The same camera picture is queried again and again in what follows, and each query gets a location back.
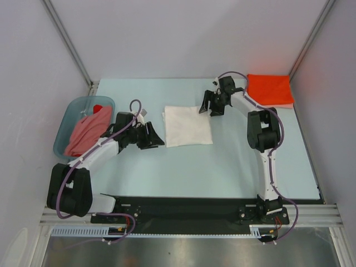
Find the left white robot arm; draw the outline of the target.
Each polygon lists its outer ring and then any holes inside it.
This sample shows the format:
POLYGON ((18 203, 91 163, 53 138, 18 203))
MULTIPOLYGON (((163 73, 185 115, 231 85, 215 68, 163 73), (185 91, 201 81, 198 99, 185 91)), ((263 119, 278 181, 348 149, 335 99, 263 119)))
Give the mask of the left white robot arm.
POLYGON ((115 123, 109 125, 98 141, 82 156, 67 164, 54 165, 47 207, 56 211, 61 219, 103 213, 110 222, 119 221, 123 215, 122 207, 116 205, 117 200, 111 195, 93 193, 91 175, 130 144, 145 150, 165 143, 152 123, 145 122, 141 115, 119 112, 115 123))

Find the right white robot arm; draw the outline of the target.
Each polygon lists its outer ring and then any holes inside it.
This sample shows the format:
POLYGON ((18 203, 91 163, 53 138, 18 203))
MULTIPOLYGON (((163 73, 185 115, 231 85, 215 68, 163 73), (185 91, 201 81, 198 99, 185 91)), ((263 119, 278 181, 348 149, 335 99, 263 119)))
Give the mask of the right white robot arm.
POLYGON ((231 76, 220 76, 213 82, 215 90, 206 90, 199 113, 222 116, 225 107, 239 110, 247 118, 247 141, 255 152, 259 171, 257 218, 270 223, 282 210, 283 198, 277 190, 276 150, 284 141, 284 128, 275 108, 267 108, 253 100, 246 88, 236 87, 231 76))

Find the white printed t shirt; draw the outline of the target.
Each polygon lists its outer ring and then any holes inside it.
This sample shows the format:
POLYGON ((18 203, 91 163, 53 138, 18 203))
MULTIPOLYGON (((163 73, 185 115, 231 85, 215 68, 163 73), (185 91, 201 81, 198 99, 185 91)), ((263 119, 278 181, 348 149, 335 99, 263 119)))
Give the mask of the white printed t shirt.
POLYGON ((210 114, 199 110, 197 106, 165 106, 162 116, 167 148, 213 144, 210 114))

